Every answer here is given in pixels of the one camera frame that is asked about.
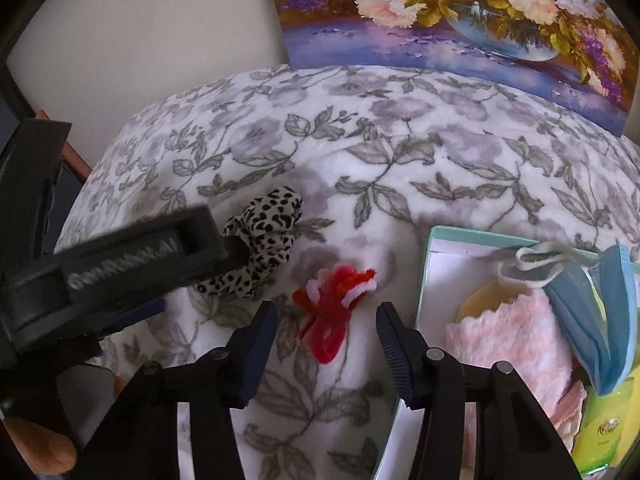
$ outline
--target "blue face mask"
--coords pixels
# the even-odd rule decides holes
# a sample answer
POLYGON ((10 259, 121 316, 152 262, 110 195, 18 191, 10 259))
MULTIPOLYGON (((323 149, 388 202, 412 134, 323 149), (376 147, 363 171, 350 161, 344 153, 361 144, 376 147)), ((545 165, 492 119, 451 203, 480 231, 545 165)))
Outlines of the blue face mask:
POLYGON ((498 264, 498 276, 544 288, 598 395, 622 384, 634 361, 638 330, 636 284, 625 246, 611 246, 591 260, 563 244, 543 243, 498 264))

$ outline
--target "white floral bedspread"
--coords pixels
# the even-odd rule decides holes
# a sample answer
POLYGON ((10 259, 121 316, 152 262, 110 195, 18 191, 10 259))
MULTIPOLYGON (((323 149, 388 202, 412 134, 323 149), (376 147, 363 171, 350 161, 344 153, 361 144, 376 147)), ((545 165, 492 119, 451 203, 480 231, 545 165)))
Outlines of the white floral bedspread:
POLYGON ((368 478, 395 401, 374 310, 393 301, 412 318, 430 227, 598 250, 618 240, 638 259, 639 164, 628 140, 491 82, 278 66, 199 86, 133 117, 82 189, 58 249, 197 203, 209 204, 220 225, 281 184, 299 191, 292 260, 258 298, 179 290, 167 313, 105 340, 100 362, 126 378, 149 359, 191 362, 224 344, 261 299, 273 300, 280 325, 267 371, 255 400, 234 413, 247 478, 368 478), (354 312, 337 359, 319 367, 296 338, 303 315, 289 298, 337 261, 375 267, 381 286, 354 312))

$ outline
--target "yellow green package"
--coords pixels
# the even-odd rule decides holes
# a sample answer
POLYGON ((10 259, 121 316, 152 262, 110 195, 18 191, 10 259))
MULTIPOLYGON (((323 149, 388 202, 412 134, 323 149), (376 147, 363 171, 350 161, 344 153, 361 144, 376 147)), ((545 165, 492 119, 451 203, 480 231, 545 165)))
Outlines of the yellow green package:
POLYGON ((626 412, 634 391, 634 378, 620 384, 612 394, 599 397, 588 388, 586 409, 571 453, 581 476, 600 471, 616 454, 626 412))

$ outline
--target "floral painting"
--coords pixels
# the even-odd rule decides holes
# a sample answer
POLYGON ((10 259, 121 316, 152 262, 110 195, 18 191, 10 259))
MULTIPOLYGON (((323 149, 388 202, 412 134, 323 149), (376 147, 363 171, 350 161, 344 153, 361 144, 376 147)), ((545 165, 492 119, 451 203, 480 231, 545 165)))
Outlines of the floral painting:
POLYGON ((531 92, 620 136, 638 50, 603 0, 274 0, 294 68, 448 70, 531 92))

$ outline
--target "leopard print fabric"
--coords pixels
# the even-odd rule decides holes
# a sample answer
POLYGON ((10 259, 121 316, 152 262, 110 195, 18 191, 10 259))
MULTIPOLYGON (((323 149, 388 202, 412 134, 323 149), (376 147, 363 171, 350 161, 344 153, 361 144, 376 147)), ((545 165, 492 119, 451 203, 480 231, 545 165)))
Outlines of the leopard print fabric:
POLYGON ((289 261, 293 227, 300 219, 302 197, 289 187, 254 198, 240 216, 226 221, 223 236, 236 235, 249 247, 249 262, 196 285, 203 294, 236 294, 252 298, 254 288, 281 264, 289 261))

